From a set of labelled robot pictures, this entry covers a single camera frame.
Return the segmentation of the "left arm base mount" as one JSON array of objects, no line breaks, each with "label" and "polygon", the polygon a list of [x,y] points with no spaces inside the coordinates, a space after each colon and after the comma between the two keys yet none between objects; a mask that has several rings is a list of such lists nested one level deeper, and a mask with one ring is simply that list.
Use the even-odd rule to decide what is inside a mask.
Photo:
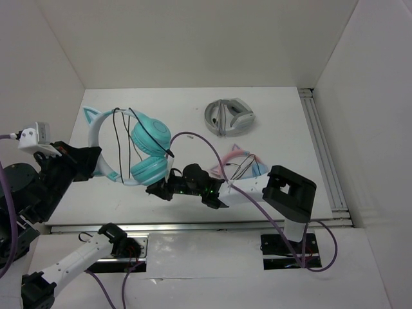
[{"label": "left arm base mount", "polygon": [[132,273],[144,273],[147,270],[148,234],[130,234],[135,243],[129,241],[119,257],[108,255],[92,264],[88,270],[95,274],[126,274],[130,268]]}]

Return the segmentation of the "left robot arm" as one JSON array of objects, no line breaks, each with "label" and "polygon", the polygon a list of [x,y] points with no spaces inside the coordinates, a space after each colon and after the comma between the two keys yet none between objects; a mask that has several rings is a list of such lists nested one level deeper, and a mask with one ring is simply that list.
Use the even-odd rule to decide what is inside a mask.
[{"label": "left robot arm", "polygon": [[51,308],[55,298],[79,274],[106,256],[122,257],[127,234],[117,225],[103,225],[91,239],[55,264],[24,275],[23,258],[39,236],[32,225],[49,220],[73,182],[93,177],[99,147],[51,145],[56,155],[36,147],[37,172],[29,164],[1,168],[1,308]]}]

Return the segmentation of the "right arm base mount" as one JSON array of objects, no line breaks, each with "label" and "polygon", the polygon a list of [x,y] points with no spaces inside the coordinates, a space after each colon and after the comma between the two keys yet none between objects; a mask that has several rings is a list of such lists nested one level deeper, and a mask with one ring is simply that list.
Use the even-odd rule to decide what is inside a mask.
[{"label": "right arm base mount", "polygon": [[[300,268],[279,234],[262,234],[260,238],[264,270]],[[313,232],[306,235],[305,261],[309,268],[322,267],[317,238]]]}]

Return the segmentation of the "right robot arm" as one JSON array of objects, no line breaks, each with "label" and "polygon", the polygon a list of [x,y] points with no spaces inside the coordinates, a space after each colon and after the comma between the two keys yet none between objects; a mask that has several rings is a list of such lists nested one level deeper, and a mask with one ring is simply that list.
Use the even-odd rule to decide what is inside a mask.
[{"label": "right robot arm", "polygon": [[170,201],[174,194],[199,196],[212,208],[229,208],[254,200],[265,202],[285,218],[281,245],[296,252],[303,245],[305,226],[311,220],[316,184],[281,165],[274,165],[261,176],[241,180],[217,179],[198,164],[190,164],[181,176],[170,172],[168,178],[147,187],[146,192]]}]

